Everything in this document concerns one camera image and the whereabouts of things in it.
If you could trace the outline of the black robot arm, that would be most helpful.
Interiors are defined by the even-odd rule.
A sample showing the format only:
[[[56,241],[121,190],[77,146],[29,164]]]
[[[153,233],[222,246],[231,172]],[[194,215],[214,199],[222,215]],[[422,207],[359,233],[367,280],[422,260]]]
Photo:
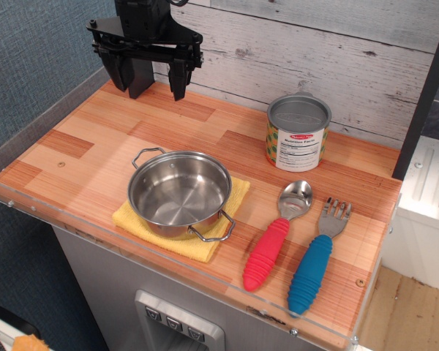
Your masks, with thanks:
[[[153,82],[154,62],[168,65],[173,98],[184,98],[192,72],[203,63],[201,34],[177,23],[172,6],[186,1],[115,1],[116,16],[90,20],[92,47],[120,91],[138,98]]]

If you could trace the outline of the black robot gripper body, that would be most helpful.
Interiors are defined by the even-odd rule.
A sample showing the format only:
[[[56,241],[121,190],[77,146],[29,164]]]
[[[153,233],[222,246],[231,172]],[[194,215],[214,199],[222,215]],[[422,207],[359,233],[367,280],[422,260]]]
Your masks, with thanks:
[[[167,16],[158,23],[124,20],[117,17],[90,20],[87,29],[94,35],[93,46],[131,59],[172,64],[185,61],[188,69],[200,68],[203,53],[201,34]]]

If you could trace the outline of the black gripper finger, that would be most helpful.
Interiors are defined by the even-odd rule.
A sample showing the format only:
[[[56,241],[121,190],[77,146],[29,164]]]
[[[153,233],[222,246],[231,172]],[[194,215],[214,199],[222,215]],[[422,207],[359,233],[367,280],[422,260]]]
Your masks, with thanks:
[[[105,48],[99,51],[102,63],[116,88],[126,91],[132,82],[132,60]]]
[[[193,51],[177,52],[169,62],[168,80],[170,90],[176,101],[185,97],[186,88],[190,84],[192,72],[202,66],[202,53]]]

